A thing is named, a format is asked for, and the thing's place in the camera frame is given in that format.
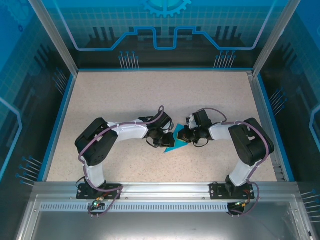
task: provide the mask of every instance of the enclosure wall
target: enclosure wall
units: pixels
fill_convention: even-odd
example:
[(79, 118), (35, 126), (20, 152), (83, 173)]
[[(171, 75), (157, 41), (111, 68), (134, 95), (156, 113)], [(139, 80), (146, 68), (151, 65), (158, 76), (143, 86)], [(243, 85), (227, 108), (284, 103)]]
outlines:
[[(273, 111), (271, 118), (279, 129), (302, 193), (320, 190), (319, 8), (317, 0), (301, 1), (261, 71)], [(316, 221), (313, 217), (317, 215), (315, 211), (310, 217)], [(319, 230), (319, 223), (314, 224)]]
[(0, 35), (0, 236), (14, 239), (71, 75), (28, 1), (0, 1)]
[(287, 0), (44, 0), (80, 69), (251, 68)]

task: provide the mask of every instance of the gear icon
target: gear icon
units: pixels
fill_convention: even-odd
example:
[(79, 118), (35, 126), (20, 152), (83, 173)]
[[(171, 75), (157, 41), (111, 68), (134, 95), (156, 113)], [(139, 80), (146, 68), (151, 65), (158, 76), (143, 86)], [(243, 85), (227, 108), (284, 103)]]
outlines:
[(141, 0), (141, 4), (144, 5), (144, 10), (150, 11), (150, 14), (166, 18), (168, 15), (173, 17), (175, 14), (180, 14), (181, 10), (186, 10), (191, 0)]

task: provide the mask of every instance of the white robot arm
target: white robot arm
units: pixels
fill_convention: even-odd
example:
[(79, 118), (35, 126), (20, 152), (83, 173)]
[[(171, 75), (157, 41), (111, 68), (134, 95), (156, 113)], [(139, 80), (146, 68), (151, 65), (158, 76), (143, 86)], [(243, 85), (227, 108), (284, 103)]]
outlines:
[(173, 147), (175, 139), (173, 133), (169, 132), (174, 127), (172, 119), (165, 113), (152, 124), (144, 124), (157, 119), (160, 116), (140, 117), (131, 123), (121, 125), (114, 122), (106, 122), (103, 118), (97, 118), (91, 125), (77, 138), (75, 146), (79, 154), (81, 151), (102, 131), (112, 126), (117, 126), (105, 134), (103, 134), (97, 141), (95, 141), (81, 157), (82, 162), (85, 163), (86, 181), (90, 181), (95, 188), (104, 189), (106, 183), (103, 174), (102, 162), (108, 156), (114, 144), (129, 139), (153, 139), (153, 145), (148, 141), (148, 144), (154, 148)]
[[(237, 187), (247, 183), (256, 165), (266, 156), (266, 146), (263, 140), (244, 124), (222, 122), (212, 124), (205, 110), (193, 113), (186, 119), (186, 122), (187, 125), (177, 136), (181, 141), (193, 143), (196, 147), (200, 139), (207, 139), (207, 143), (217, 140), (233, 141), (239, 159), (233, 172), (227, 176), (225, 184), (229, 195), (232, 196)], [(249, 118), (244, 122), (259, 131), (267, 143), (269, 154), (273, 153), (274, 144), (257, 120)]]

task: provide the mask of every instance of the work surface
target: work surface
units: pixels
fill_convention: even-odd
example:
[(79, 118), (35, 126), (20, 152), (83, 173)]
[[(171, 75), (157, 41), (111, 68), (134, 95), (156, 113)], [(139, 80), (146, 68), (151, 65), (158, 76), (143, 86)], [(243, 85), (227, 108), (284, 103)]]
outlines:
[[(49, 182), (77, 181), (83, 177), (75, 147), (77, 137), (96, 119), (128, 122), (154, 116), (160, 105), (175, 125), (204, 107), (222, 111), (228, 121), (259, 115), (245, 72), (157, 71), (80, 72), (48, 175)], [(223, 118), (208, 111), (212, 122)], [(189, 144), (164, 153), (145, 139), (113, 146), (103, 162), (108, 182), (224, 181), (238, 162), (232, 141), (211, 141), (202, 148)], [(270, 158), (258, 168), (253, 181), (276, 181)]]

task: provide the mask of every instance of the black mounting bracket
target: black mounting bracket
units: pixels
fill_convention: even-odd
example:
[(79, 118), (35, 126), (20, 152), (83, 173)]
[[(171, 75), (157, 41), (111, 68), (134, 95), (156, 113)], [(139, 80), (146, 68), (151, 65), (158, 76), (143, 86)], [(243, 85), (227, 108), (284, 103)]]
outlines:
[(255, 199), (254, 188), (251, 184), (244, 184), (234, 188), (232, 196), (230, 196), (225, 183), (213, 182), (209, 184), (209, 193), (211, 200), (247, 200), (248, 195), (244, 192), (250, 192), (250, 199)]
[[(122, 185), (121, 184), (103, 184), (103, 187), (100, 187), (103, 190), (108, 190), (108, 189), (115, 189), (119, 188)], [(105, 192), (102, 191), (97, 191), (93, 189), (92, 187), (89, 186), (87, 183), (82, 183), (79, 184), (78, 190), (76, 193), (76, 199), (85, 199), (85, 200), (95, 200), (102, 195), (104, 195)], [(118, 192), (117, 191), (111, 191), (108, 193), (108, 195), (104, 196), (105, 200), (114, 200), (115, 197), (117, 196)]]

